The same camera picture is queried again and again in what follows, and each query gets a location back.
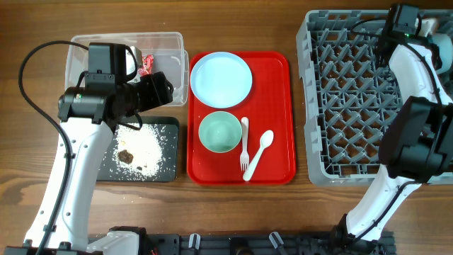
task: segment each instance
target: red tray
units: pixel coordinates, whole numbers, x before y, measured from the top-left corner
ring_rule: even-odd
[[[210,52],[196,55],[193,66]],[[216,109],[201,103],[189,90],[187,172],[201,185],[278,185],[292,180],[296,174],[294,133],[292,129],[292,103],[289,87],[288,61],[277,52],[233,52],[250,67],[253,77],[250,94],[237,106]],[[249,182],[242,179],[239,163],[242,145],[227,153],[214,153],[206,149],[198,137],[198,128],[206,115],[227,111],[239,120],[246,116],[248,155],[250,161],[260,147],[260,137],[266,130],[274,132],[274,141],[258,162]]]

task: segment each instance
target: gray dish rack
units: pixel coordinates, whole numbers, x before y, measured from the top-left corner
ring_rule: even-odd
[[[309,178],[318,186],[366,186],[379,169],[379,143],[402,106],[401,95],[388,67],[374,63],[377,38],[355,36],[349,28],[387,12],[310,11],[297,33]],[[426,10],[421,16],[437,17],[437,32],[453,38],[453,11]],[[381,33],[384,23],[365,23],[361,31]],[[453,184],[453,173],[433,176],[430,184]]]

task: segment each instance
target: wooden surface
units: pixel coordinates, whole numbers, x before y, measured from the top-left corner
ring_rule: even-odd
[[[290,63],[297,175],[285,186],[197,186],[185,173],[185,138],[179,145],[173,183],[103,183],[93,196],[89,233],[109,227],[146,227],[149,233],[201,235],[329,231],[366,188],[318,188],[308,179],[302,83],[296,34],[312,9],[387,9],[392,1],[143,1],[0,5],[0,251],[20,245],[41,203],[55,157],[57,132],[21,98],[18,68],[35,46],[75,35],[178,31],[193,57],[202,51],[276,50]],[[453,8],[450,1],[413,1],[424,8]],[[36,54],[25,71],[25,89],[52,116],[64,92],[67,46]],[[185,137],[187,106],[160,108]],[[451,254],[453,187],[424,186],[411,195],[386,226],[399,254]]]

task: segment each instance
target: white spoon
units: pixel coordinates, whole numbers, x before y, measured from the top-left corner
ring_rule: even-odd
[[[252,178],[253,173],[255,172],[256,166],[258,165],[258,161],[260,160],[261,154],[263,153],[264,149],[269,147],[274,140],[274,132],[272,130],[268,130],[261,135],[260,138],[260,149],[256,152],[256,155],[248,165],[248,169],[245,173],[243,173],[242,179],[244,181],[250,181]]]

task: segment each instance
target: mint green bowl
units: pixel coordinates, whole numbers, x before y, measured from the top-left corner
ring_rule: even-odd
[[[198,136],[203,146],[211,152],[229,152],[241,141],[241,123],[231,113],[213,112],[200,123]]]

